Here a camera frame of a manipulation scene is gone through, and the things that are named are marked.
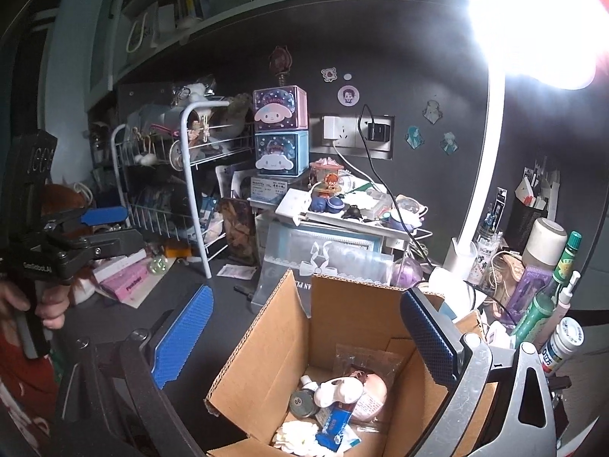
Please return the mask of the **red floral sleeve forearm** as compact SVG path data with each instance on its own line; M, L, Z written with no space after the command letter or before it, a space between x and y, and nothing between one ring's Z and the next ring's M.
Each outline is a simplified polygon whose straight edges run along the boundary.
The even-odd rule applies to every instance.
M59 377L52 357L25 356L11 308L1 309L1 404L36 456L48 455Z

